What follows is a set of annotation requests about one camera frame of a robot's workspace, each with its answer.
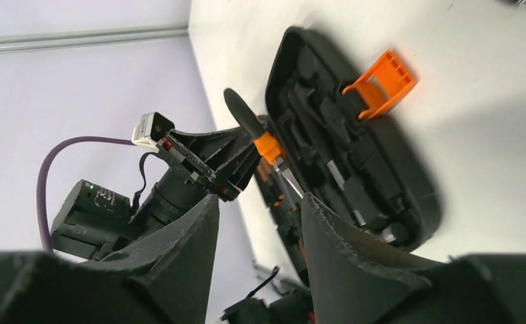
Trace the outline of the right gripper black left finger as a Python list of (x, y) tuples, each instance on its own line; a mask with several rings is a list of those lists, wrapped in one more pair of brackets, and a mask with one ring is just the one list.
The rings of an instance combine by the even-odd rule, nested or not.
[(219, 200), (206, 195), (181, 218), (87, 269), (95, 298), (80, 323), (204, 323), (219, 233)]

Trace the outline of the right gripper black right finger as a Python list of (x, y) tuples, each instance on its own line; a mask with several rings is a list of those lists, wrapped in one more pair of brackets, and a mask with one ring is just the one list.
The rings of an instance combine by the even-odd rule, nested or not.
[(383, 323), (431, 282), (439, 262), (415, 256), (343, 220), (313, 194), (301, 205), (303, 248), (318, 323)]

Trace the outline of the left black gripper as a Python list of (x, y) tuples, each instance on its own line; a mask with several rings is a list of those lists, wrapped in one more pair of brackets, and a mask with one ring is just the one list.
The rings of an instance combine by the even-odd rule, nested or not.
[(142, 236), (181, 218), (206, 195), (224, 202), (237, 199), (261, 160), (242, 128), (202, 134), (171, 129), (158, 139), (143, 135), (142, 130), (134, 128), (133, 143), (150, 149), (168, 165), (130, 220)]

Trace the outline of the orange handled pliers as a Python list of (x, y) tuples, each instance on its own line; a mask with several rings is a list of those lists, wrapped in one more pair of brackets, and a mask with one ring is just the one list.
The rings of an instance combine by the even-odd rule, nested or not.
[(298, 202), (290, 194), (291, 185), (287, 183), (282, 175), (280, 165), (283, 161), (283, 149), (276, 137), (270, 134), (261, 124), (259, 118), (254, 114), (244, 99), (232, 88), (225, 88), (223, 91), (225, 104), (237, 121), (238, 125), (251, 137), (259, 155), (266, 160), (271, 169), (277, 175), (277, 181), (284, 199), (292, 211), (300, 209)]

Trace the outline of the black plastic tool case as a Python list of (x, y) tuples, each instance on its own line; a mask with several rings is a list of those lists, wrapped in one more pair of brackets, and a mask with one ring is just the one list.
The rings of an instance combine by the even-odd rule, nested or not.
[(269, 131), (299, 203), (313, 194), (350, 224), (407, 252), (440, 226), (438, 193), (389, 110), (417, 83), (393, 50), (365, 72), (318, 31), (289, 27), (267, 88)]

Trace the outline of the hammer with black handle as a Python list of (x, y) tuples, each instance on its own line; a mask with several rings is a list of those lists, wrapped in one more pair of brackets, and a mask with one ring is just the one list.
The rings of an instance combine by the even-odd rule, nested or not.
[(338, 186), (336, 196), (362, 230), (393, 246), (405, 245), (414, 236), (407, 223), (408, 207), (386, 196), (383, 186), (388, 184), (392, 197), (402, 198), (395, 193), (398, 182), (390, 175), (374, 140), (368, 131), (347, 121), (331, 98), (324, 98), (314, 108), (311, 94), (306, 88), (297, 88), (287, 98), (317, 152), (317, 160)]

